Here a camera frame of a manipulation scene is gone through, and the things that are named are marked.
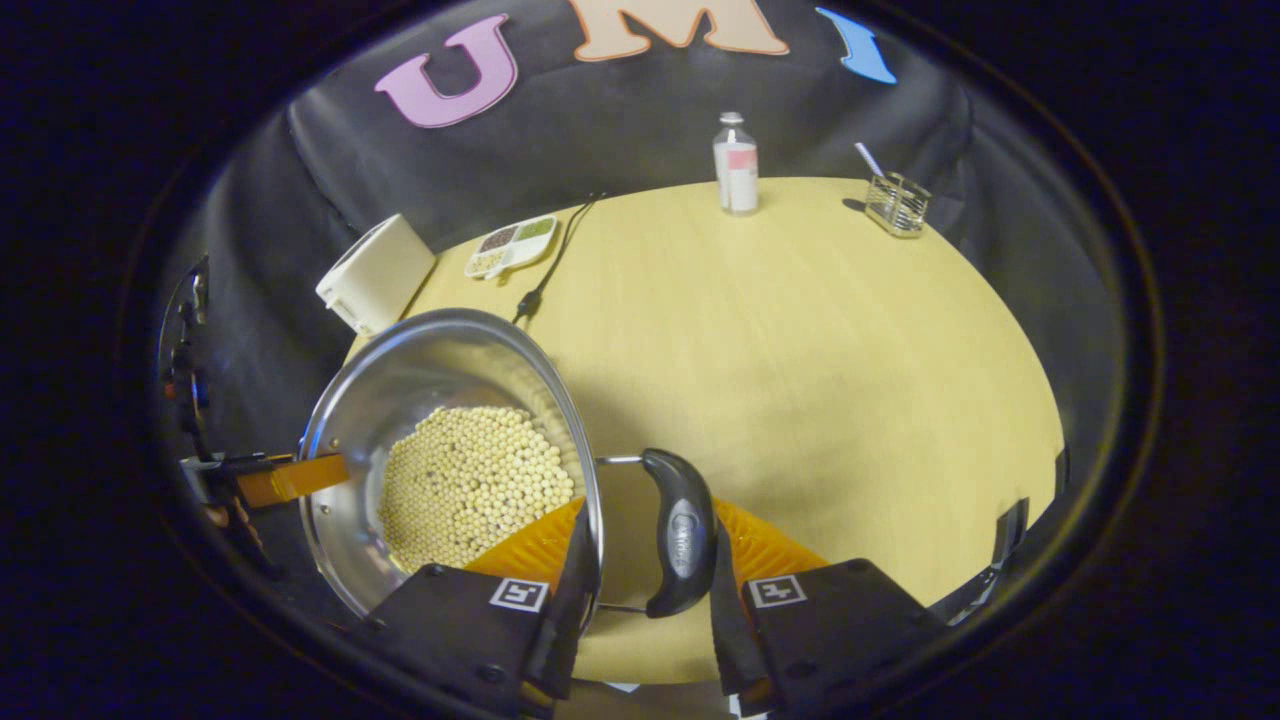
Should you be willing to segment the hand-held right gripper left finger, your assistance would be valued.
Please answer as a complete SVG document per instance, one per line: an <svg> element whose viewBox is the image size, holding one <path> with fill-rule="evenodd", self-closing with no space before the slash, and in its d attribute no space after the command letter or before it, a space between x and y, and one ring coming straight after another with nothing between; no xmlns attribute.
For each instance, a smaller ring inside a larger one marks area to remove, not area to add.
<svg viewBox="0 0 1280 720"><path fill-rule="evenodd" d="M488 714L552 715L598 591L584 505L548 512L467 568L420 568L369 614L365 644Z"/></svg>

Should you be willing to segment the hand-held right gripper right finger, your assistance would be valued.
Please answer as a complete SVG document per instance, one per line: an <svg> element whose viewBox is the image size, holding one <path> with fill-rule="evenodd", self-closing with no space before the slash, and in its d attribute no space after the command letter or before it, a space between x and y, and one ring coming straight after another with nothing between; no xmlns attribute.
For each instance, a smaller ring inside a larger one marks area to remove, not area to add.
<svg viewBox="0 0 1280 720"><path fill-rule="evenodd" d="M756 515L714 506L713 643L721 687L746 715L865 714L945 634L870 560L827 562Z"/></svg>

